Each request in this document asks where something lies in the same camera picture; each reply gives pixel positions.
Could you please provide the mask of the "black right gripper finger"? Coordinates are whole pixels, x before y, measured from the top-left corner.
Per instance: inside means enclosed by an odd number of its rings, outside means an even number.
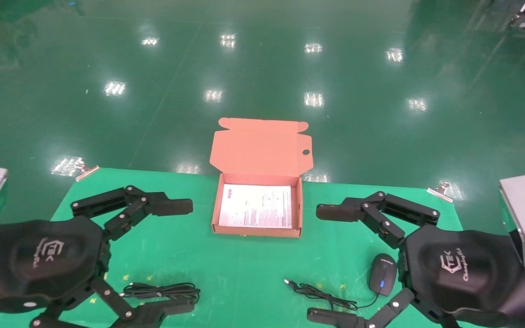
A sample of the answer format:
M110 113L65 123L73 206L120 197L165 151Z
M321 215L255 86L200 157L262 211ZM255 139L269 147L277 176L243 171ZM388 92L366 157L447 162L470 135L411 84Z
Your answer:
M395 195L377 191L363 199L346 197L341 204L319 204L315 210L321 220L362 222L386 245L398 249L406 240L405 232L388 217L415 226L436 226L440 212Z
M450 302L455 297L455 289L447 287L432 287L428 289L403 288L389 303L385 304L370 319L344 312L322 310L319 308L308 309L308 320L315 323L326 324L336 328L386 328L395 320L411 303L429 305L440 310L437 323L442 328L454 328L455 319L449 315L443 302Z

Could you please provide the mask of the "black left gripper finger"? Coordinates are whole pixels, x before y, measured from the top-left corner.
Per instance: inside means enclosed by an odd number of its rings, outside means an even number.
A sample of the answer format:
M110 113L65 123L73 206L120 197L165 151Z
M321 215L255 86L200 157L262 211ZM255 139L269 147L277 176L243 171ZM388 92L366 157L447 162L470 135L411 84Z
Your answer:
M96 293L117 314L118 318L111 328L160 328L167 316L188 313L195 308L189 300L150 302L133 308L102 278L92 280L85 290ZM82 325L61 321L60 315L64 310L59 303L51 303L31 321L30 327L82 328Z
M119 210L103 229L105 240L116 241L149 215L187 215L193 212L193 204L190 199L169 199L164 192L145 192L127 185L74 201L71 209L73 216L89 219Z

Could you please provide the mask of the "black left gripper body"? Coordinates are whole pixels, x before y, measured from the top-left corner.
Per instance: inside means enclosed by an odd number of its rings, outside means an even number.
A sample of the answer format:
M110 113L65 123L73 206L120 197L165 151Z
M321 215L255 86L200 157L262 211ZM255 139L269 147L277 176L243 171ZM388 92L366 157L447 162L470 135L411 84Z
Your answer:
M79 216L0 225L0 313L26 313L88 297L108 269L110 245L98 224Z

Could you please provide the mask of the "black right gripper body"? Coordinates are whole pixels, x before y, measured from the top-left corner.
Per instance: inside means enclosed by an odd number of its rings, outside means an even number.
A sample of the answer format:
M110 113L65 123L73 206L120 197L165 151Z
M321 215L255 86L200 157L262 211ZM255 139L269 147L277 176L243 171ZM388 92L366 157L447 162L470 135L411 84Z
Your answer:
M508 236L421 227L401 246L401 282L444 328L525 328L525 266Z

